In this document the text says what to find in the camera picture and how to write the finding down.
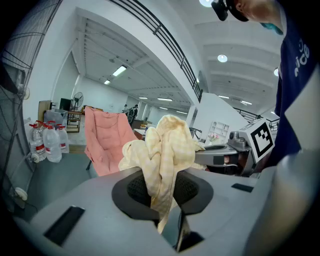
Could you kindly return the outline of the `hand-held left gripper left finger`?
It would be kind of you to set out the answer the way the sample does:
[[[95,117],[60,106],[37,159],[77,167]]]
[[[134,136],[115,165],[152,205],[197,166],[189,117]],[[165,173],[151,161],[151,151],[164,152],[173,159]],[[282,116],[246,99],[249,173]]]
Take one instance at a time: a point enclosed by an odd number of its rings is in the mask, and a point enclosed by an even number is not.
[[[46,256],[174,256],[176,251],[159,235],[154,222],[128,217],[112,200],[114,184],[138,171],[134,167],[89,179],[41,209],[31,222],[18,217],[14,221]],[[70,206],[85,212],[59,246],[44,233]]]

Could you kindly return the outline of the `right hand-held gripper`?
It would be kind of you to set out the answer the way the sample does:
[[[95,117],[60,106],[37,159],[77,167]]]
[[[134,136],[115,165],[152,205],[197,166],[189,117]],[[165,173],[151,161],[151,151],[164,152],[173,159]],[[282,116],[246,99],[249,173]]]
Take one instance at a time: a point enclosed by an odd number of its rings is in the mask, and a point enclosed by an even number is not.
[[[224,156],[247,153],[248,158],[242,173],[238,176],[249,177],[256,172],[258,163],[274,148],[275,143],[266,119],[261,118],[229,134],[227,144],[205,146],[205,150],[195,153],[196,164],[225,168],[236,166],[225,164]]]

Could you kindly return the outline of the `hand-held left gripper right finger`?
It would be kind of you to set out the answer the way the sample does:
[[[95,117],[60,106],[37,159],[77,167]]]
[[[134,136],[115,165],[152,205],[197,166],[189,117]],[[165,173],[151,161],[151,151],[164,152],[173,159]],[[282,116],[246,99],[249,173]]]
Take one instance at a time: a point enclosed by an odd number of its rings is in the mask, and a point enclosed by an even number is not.
[[[258,179],[189,168],[177,174],[180,256],[240,256],[257,218],[246,213]]]

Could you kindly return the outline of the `person's right hand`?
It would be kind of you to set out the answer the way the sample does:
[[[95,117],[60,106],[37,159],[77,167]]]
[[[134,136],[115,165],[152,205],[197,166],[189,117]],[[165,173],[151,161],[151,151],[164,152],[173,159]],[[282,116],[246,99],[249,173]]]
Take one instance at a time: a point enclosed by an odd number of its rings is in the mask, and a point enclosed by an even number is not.
[[[246,166],[248,159],[247,153],[239,153],[232,155],[224,156],[224,163],[226,165],[235,164],[236,166],[227,166],[225,167],[225,173],[228,175],[240,175],[243,172],[244,167]]]

